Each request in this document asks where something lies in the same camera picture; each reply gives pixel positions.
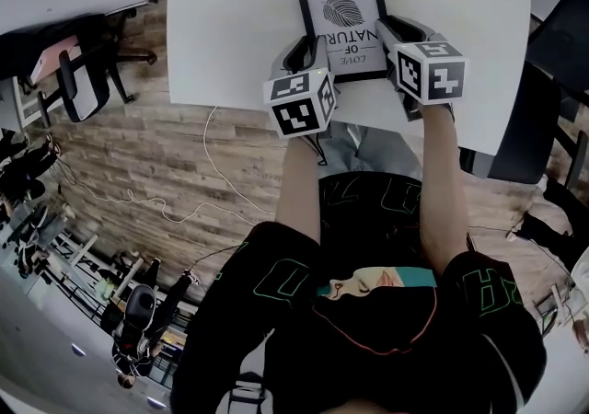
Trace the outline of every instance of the picture frame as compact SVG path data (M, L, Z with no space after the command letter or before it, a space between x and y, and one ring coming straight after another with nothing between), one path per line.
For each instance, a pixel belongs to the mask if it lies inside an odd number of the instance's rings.
M387 16L385 0L299 0L306 35L325 35L335 82L385 78L387 57L375 22Z

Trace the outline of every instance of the black t-shirt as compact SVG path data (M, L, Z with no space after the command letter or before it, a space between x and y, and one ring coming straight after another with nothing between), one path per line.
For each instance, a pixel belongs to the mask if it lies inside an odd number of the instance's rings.
M31 181L29 174L8 164L0 175L0 193L7 197L11 203L22 201Z
M392 412L516 412L546 363L509 265L470 251L436 276L422 257L421 183L357 172L320 182L321 246L257 225L191 321L175 413L215 413L272 329L264 383L274 413L352 398Z
M0 204L0 223L10 223L10 217L8 216L6 205L3 203Z

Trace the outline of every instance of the black chair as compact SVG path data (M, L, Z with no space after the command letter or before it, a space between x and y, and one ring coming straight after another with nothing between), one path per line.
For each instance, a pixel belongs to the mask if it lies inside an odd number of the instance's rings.
M73 60L69 58L67 51L59 56L60 69L56 72L58 89L45 97L38 93L37 99L41 118L45 127L51 125L48 108L59 98L64 102L65 111L72 122L84 121L96 114L109 101L110 88L108 75L121 95L124 103L134 101L133 95L127 95L122 84L121 75L117 67L118 63L147 62L153 64L157 57L153 52L136 55L119 55L119 44L122 38L124 21L127 17L134 17L135 11L129 11L121 15L116 27L110 27L104 17L94 18L91 23L86 23L75 35L82 54ZM80 114L74 103L77 95L75 71L81 67L87 69L88 78L96 95L97 104L89 113Z
M530 36L525 58L514 109L488 177L538 183L556 139L572 159L565 186L573 188L589 140L580 131L575 142L558 119L568 98L589 107L584 93L589 88L589 0L561 0ZM462 149L462 169L473 173L475 158L474 151Z

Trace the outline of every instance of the desk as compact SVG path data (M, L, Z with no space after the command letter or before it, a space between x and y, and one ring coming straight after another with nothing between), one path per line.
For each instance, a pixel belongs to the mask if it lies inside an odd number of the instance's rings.
M456 105L460 145L495 155L525 56L530 0L386 0L387 11L443 33L471 60L466 100ZM173 103L263 109L271 63L305 34L298 0L168 0ZM384 80L339 84L336 121L423 135L407 122Z

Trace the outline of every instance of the white cable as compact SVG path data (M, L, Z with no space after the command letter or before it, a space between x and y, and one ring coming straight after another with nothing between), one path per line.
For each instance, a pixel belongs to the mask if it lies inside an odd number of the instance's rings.
M208 157L209 161L211 162L211 165L214 168L214 171L219 174L224 180L225 182L227 182L227 184L229 185L229 187L231 187L231 189L237 194L239 195L241 198L243 198L245 201L247 201L249 204L251 204L254 208L256 208L256 210L262 212L262 213L266 213L266 214L274 214L273 212L267 212L265 210L262 210L257 204L255 204L252 200L250 200L248 197L246 197L245 195L243 195L242 193L240 193L239 191L237 191L237 189L233 186L233 184L231 183L231 181L229 180L229 178L227 178L225 175L223 175L219 169L217 168L217 166L214 164L213 159L211 158L211 155L209 154L209 151L206 147L206 132L209 128L209 123L211 122L211 118L213 116L213 114L216 112L218 107L214 107L213 111L211 111L211 113L209 114L209 117L206 120L206 123L204 125L204 133L202 134L202 145L204 146L204 152L206 153L206 156ZM92 196L100 201L111 201L113 203L136 203L136 204L140 204L140 203L149 203L151 201L159 201L162 203L162 216L164 216L165 219L167 219L168 221L170 221L171 223L175 223L175 224L181 224L184 223L187 219L190 219L192 216L194 216L200 209L202 206L204 206L205 204L212 206L213 208L216 208L217 210L220 210L222 212L226 212L229 214L233 214L235 217L239 218L242 221L245 221L248 224L251 225L256 225L255 223L252 223L249 219L244 218L243 216L232 212L230 210L226 210L225 208L221 208L220 206L217 206L216 204L212 204L209 203L208 201L203 201L201 204L199 204L196 209L190 213L188 216L182 218L181 220L175 220L173 218L170 218L168 216L166 216L166 212L164 211L166 209L167 203L166 200L164 200L163 198L160 197L154 197L154 198L149 198L146 200L137 200L133 194L133 190L131 189L127 189L127 194L129 195L129 200L114 200L112 198L102 198L99 197L96 193L94 193L94 191L92 191L92 189L84 182L81 182L80 180L78 180L77 178L75 178L73 172L70 170L70 175L72 176L72 180L74 181L74 183L81 185L82 187L84 187L86 190L88 190Z
M229 187L231 187L231 189L237 194L239 195L241 198L243 198L245 201L247 201L251 206L253 206L256 210L258 210L259 212L262 213L266 213L266 214L275 214L274 212L267 212L266 210L262 210L256 203L254 203L252 200L250 200L248 197L246 197L245 195L239 193L237 191L237 189L233 186L233 183L231 183L229 181L229 178L227 178L226 176L224 176L221 172L219 172L219 169L217 168L217 166L214 164L211 155L209 154L208 149L206 148L206 130L209 128L209 122L211 121L211 118L213 116L213 114L217 111L219 107L214 107L213 111L211 111L211 113L209 114L209 118L207 118L206 120L206 124L204 125L204 133L202 135L202 145L204 146L204 152L206 153L206 156L209 158L209 160L211 161L211 164L213 165L214 171L219 174L221 177L223 177L223 179L225 180L225 182L227 182L227 184L229 185Z

